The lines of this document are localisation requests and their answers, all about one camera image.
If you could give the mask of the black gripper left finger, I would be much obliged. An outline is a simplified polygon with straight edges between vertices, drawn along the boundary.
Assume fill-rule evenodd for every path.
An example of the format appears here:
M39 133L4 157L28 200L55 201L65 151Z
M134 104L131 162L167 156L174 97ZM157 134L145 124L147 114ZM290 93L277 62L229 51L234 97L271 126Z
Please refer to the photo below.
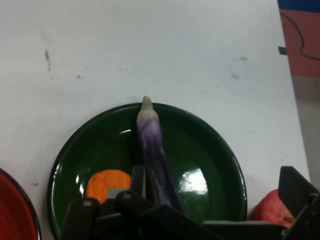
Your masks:
M158 240L160 227L147 216L156 207L145 197L145 183L151 184L153 197L159 190L160 168L150 164L133 169L129 189L120 188L101 204L95 198L79 198L67 209L61 233L63 240Z

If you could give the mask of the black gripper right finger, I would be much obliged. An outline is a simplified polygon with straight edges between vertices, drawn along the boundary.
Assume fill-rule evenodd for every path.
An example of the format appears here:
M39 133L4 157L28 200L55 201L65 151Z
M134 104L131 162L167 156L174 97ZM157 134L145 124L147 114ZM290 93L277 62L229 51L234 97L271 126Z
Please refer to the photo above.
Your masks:
M294 167L280 168L278 196L295 218L284 240L318 240L320 238L320 191Z

